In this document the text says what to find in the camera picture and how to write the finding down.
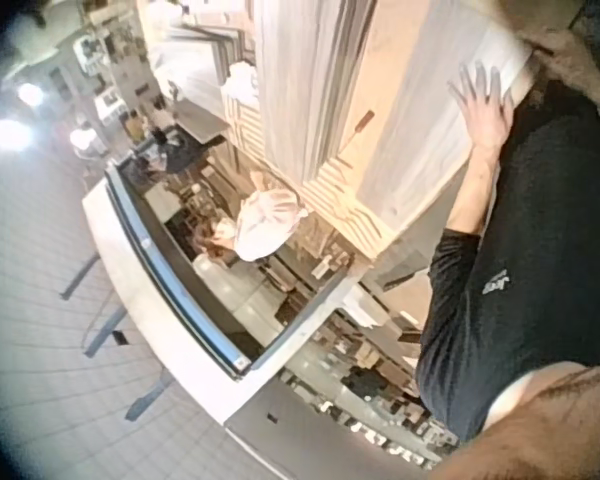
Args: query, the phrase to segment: window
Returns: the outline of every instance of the window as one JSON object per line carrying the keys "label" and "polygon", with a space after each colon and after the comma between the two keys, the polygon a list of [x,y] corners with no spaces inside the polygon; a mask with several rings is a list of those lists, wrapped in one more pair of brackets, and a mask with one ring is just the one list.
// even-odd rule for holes
{"label": "window", "polygon": [[51,78],[51,83],[53,83],[53,86],[58,91],[58,94],[65,102],[68,102],[73,98],[69,85],[67,85],[67,82],[64,80],[64,76],[59,68],[54,68],[49,74],[49,77]]}

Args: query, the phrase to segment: black clothing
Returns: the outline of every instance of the black clothing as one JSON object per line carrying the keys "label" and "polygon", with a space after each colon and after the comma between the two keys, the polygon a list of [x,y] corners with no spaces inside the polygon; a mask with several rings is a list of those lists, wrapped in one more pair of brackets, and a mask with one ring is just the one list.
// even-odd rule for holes
{"label": "black clothing", "polygon": [[431,265],[417,380],[461,440],[528,372],[600,365],[600,117],[573,94],[557,105],[512,132],[482,244],[446,230]]}

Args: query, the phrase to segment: dark hair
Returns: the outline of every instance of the dark hair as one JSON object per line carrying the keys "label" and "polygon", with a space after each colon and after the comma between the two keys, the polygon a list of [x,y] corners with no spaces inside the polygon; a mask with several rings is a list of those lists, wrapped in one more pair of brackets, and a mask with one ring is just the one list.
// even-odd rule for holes
{"label": "dark hair", "polygon": [[193,231],[193,248],[199,252],[205,252],[211,260],[222,258],[227,249],[213,242],[215,231],[213,220],[209,217],[201,217]]}
{"label": "dark hair", "polygon": [[151,129],[151,135],[153,135],[153,138],[156,140],[156,143],[158,145],[166,145],[168,141],[167,136],[158,127],[154,127]]}

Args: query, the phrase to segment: bright light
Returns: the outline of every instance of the bright light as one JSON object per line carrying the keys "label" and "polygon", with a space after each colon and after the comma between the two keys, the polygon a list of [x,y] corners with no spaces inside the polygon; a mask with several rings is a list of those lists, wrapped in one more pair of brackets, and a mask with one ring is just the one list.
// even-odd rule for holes
{"label": "bright light", "polygon": [[87,130],[83,130],[81,128],[74,130],[69,135],[69,141],[71,144],[79,150],[86,150],[97,138],[98,134],[93,128],[88,128]]}
{"label": "bright light", "polygon": [[15,120],[0,120],[0,148],[19,152],[31,144],[31,129]]}
{"label": "bright light", "polygon": [[18,88],[18,97],[30,107],[37,107],[42,104],[44,94],[42,93],[42,90],[40,90],[40,87],[25,83]]}

